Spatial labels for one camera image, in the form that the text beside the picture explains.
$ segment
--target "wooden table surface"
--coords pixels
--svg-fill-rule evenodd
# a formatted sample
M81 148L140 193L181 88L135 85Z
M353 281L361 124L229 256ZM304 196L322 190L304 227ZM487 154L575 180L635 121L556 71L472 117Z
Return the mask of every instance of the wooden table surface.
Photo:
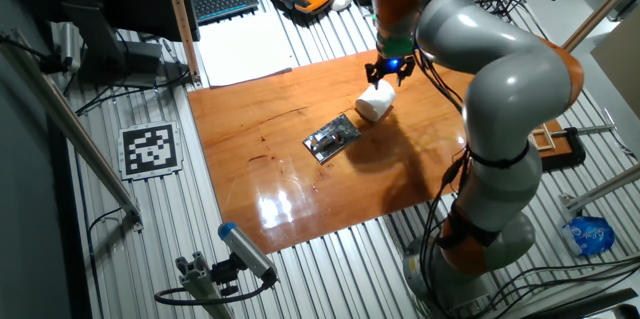
M431 199L464 146L460 115L417 68L384 120L357 114L364 64L376 56L189 93L222 217L265 252ZM471 75L438 72L464 95ZM388 80L396 86L395 76ZM302 140L342 113L362 136L320 165Z

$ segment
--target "black keyboard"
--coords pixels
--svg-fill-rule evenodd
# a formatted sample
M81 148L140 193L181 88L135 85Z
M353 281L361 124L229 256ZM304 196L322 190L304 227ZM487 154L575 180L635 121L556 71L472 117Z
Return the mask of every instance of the black keyboard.
M258 0L193 0L198 24L238 15L258 7Z

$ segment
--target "metal slotted surface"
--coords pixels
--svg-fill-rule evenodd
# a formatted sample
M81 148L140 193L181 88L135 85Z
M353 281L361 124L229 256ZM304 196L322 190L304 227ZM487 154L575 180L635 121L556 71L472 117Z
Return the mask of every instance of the metal slotted surface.
M330 12L319 21L311 20L306 26L297 26L277 12L269 0L259 1L260 11L278 15L297 65L375 48L371 17L355 5L341 13ZM523 10L516 11L514 21L525 30L542 34ZM135 33L123 33L126 39L137 40ZM80 44L76 38L76 47ZM174 45L174 48L178 58L186 62L181 46ZM163 50L165 59L172 61L171 55ZM202 82L204 87L209 85L206 73L203 73ZM222 221L187 100L187 91L193 89L193 86L185 85L173 91L160 88L125 95L102 103L81 118L114 168L118 167L116 143L121 128L154 121L176 121L180 123L183 143L182 171L126 184L142 209L145 228L141 233L123 229L119 225L123 220L121 213L99 223L91 233L96 252L97 283L89 264L87 236L81 231L86 277L97 318L100 310L96 286L105 318L207 317L200 307L170 307L158 305L153 300L154 292L179 286L174 259L180 256L190 259L191 253L202 251L211 264L227 259L229 254L216 234ZM99 90L88 85L81 90L72 90L72 107L81 107ZM558 121L563 127L604 124L600 109L588 93ZM535 225L536 244L517 263L485 275L483 280L493 290L534 266L581 262L570 256L559 238L562 218L558 194L564 191L582 194L634 164L617 147L612 134L583 136L582 140L587 150L584 165L543 176L536 197L524 209ZM81 226L88 225L117 204L73 148L69 157L78 220ZM607 218L617 234L613 249L592 258L591 262L622 259L639 252L640 228L635 218L640 217L640 205L634 200L639 194L638 185L634 183L586 207L587 214ZM446 213L451 201L451 196L444 198L439 206L441 215ZM237 318L420 317L402 276L401 253L407 244L421 235L427 213L426 205L418 205L270 254L280 276L275 290L230 306ZM577 271L571 276L581 274L584 272ZM567 277L565 273L543 272L521 279L517 284ZM241 273L239 287L242 293L253 291L259 285L250 273Z

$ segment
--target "blue led light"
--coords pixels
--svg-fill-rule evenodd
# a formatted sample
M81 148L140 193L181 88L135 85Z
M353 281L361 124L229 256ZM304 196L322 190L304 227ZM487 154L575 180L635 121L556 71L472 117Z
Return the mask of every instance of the blue led light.
M390 72L395 72L396 70L398 70L399 64L400 64L400 60L391 59L387 62L387 70Z

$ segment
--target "blue plastic bag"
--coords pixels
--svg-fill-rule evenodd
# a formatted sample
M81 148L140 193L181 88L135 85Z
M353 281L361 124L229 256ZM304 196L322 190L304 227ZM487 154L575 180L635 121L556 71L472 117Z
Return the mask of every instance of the blue plastic bag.
M575 255L589 256L609 250L616 236L604 218L578 217L562 226L569 249Z

